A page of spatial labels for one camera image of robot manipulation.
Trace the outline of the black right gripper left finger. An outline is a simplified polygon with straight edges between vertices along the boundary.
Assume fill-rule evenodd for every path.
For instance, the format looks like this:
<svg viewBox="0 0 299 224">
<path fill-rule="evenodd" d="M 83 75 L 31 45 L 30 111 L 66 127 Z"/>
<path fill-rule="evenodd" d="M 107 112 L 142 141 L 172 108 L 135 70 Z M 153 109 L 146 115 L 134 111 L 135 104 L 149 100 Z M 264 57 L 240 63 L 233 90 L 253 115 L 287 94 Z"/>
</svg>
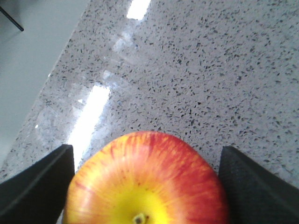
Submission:
<svg viewBox="0 0 299 224">
<path fill-rule="evenodd" d="M 74 176 L 71 145 L 53 152 L 0 185 L 2 224 L 55 224 Z"/>
</svg>

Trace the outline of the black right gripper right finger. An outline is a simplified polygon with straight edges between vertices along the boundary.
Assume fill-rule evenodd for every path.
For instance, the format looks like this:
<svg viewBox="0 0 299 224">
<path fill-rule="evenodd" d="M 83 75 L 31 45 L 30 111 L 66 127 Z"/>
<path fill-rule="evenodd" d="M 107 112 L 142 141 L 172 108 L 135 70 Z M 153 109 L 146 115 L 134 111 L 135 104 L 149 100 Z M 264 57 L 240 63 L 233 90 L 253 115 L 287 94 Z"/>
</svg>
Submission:
<svg viewBox="0 0 299 224">
<path fill-rule="evenodd" d="M 219 178 L 233 224 L 297 224 L 299 190 L 234 147 L 223 147 Z"/>
</svg>

